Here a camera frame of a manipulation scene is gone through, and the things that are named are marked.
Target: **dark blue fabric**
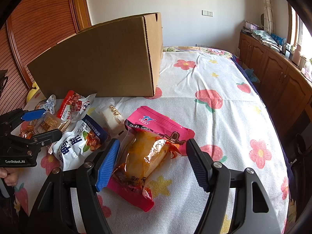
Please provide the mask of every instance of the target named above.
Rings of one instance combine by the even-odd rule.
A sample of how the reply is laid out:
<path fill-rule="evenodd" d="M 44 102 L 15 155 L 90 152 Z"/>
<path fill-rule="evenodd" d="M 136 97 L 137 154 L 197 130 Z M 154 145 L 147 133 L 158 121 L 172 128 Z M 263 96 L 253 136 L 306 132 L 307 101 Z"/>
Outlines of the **dark blue fabric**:
<path fill-rule="evenodd" d="M 232 58 L 231 60 L 235 63 L 236 67 L 238 68 L 238 70 L 243 74 L 243 76 L 246 78 L 247 82 L 250 84 L 250 86 L 253 88 L 253 90 L 258 94 L 258 96 L 260 97 L 261 99 L 261 96 L 259 95 L 259 93 L 257 92 L 257 90 L 255 89 L 255 86 L 252 84 L 252 82 L 249 80 L 248 76 L 246 75 L 245 71 L 243 70 L 243 68 L 237 63 L 236 61 L 236 56 L 232 54 Z M 274 126 L 274 123 L 272 121 L 272 118 L 271 118 L 271 115 L 269 114 L 269 117 L 271 119 L 271 122 L 273 124 L 273 127 L 275 129 L 275 126 Z M 286 167 L 287 167 L 287 175 L 288 175 L 288 179 L 289 179 L 289 190 L 290 190 L 290 193 L 291 193 L 291 198 L 296 200 L 297 198 L 297 187 L 296 187 L 296 183 L 295 183 L 295 180 L 294 180 L 294 174 L 292 173 L 291 171 L 291 166 L 288 162 L 288 158 L 284 152 L 284 149 L 283 149 L 283 146 L 282 144 L 280 143 L 280 147 L 282 148 L 282 152 L 283 152 L 283 156 L 284 156 L 284 160 L 285 160 L 285 164 L 286 164 Z"/>

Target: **human hand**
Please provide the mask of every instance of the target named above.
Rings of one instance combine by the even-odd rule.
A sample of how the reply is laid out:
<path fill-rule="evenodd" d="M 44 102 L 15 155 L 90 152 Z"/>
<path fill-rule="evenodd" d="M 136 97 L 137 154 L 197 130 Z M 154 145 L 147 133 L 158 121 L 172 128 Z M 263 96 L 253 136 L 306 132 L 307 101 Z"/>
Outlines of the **human hand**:
<path fill-rule="evenodd" d="M 0 168 L 0 178 L 4 178 L 7 186 L 13 187 L 18 183 L 18 168 Z"/>

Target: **cabinet door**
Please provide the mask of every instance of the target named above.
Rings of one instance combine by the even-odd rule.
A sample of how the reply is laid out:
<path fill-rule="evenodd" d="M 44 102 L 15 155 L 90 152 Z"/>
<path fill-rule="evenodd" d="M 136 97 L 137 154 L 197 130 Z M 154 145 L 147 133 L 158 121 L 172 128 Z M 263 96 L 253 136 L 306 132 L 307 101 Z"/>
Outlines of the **cabinet door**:
<path fill-rule="evenodd" d="M 248 67 L 253 68 L 255 75 L 259 79 L 265 57 L 266 48 L 262 46 L 258 41 L 253 40 L 250 48 L 250 60 Z"/>
<path fill-rule="evenodd" d="M 269 111 L 272 110 L 271 107 L 274 104 L 274 97 L 282 84 L 281 81 L 284 78 L 286 69 L 287 65 L 282 60 L 275 54 L 267 51 L 263 65 L 259 94 Z"/>
<path fill-rule="evenodd" d="M 271 113 L 280 136 L 283 136 L 298 119 L 311 97 L 311 92 L 300 75 L 287 68 L 286 78 L 277 94 L 277 103 Z"/>
<path fill-rule="evenodd" d="M 239 59 L 241 59 L 243 63 L 245 64 L 246 64 L 248 49 L 250 45 L 251 45 L 251 39 L 247 35 L 241 33 L 241 36 L 239 39 L 239 48 L 240 48 Z"/>

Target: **white wall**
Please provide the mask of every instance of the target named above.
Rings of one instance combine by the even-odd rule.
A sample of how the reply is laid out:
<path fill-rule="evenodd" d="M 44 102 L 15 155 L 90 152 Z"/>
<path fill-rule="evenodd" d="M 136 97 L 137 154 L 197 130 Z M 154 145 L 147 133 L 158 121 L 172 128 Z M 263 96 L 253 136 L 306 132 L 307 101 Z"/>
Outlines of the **white wall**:
<path fill-rule="evenodd" d="M 287 40 L 288 35 L 288 2 L 286 0 L 272 0 L 275 23 L 275 34 Z"/>
<path fill-rule="evenodd" d="M 263 0 L 88 0 L 92 23 L 161 12 L 163 44 L 205 44 L 234 52 L 243 20 L 261 24 Z M 202 16 L 202 10 L 214 16 Z"/>

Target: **blue gripper pad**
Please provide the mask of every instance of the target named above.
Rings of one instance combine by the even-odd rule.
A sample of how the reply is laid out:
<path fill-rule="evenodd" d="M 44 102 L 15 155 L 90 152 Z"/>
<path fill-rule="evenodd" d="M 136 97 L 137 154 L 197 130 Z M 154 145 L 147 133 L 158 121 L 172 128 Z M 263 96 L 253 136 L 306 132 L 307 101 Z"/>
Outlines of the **blue gripper pad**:
<path fill-rule="evenodd" d="M 31 120 L 34 120 L 34 119 L 40 119 L 42 114 L 44 114 L 44 112 L 46 112 L 45 109 L 37 109 L 37 110 L 33 110 L 33 111 L 29 111 L 29 112 L 26 112 L 24 113 L 24 115 L 21 117 L 22 120 L 25 120 L 25 121 L 31 121 Z"/>
<path fill-rule="evenodd" d="M 95 185 L 96 190 L 98 192 L 100 192 L 104 187 L 106 187 L 108 181 L 110 180 L 110 176 L 112 175 L 113 172 L 119 148 L 120 142 L 119 140 L 115 140 L 111 148 L 107 149 L 108 153 L 105 159 L 103 160 L 101 167 L 98 170 L 98 178 Z"/>

